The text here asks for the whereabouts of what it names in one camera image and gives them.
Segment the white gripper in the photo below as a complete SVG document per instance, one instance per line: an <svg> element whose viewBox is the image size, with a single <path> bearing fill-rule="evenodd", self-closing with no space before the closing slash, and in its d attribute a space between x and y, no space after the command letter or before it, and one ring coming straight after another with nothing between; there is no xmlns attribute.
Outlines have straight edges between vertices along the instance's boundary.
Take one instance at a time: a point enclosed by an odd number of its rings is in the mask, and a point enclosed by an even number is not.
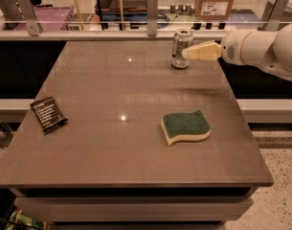
<svg viewBox="0 0 292 230"><path fill-rule="evenodd" d="M221 46L206 41L184 49L182 56L189 60L217 60L222 55L226 62L234 65L253 65L257 59L252 44L254 33L245 29L231 31L222 38Z"/></svg>

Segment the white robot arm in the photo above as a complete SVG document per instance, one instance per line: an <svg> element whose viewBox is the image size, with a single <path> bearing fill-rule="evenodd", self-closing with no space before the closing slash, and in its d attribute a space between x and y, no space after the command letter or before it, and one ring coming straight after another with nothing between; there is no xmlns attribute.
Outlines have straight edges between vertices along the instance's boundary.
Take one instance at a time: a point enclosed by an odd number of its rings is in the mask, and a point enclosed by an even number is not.
<svg viewBox="0 0 292 230"><path fill-rule="evenodd" d="M206 41L182 51L184 59L210 60L223 58L233 65L249 65L292 81L292 24L280 31L240 29L228 32L220 43Z"/></svg>

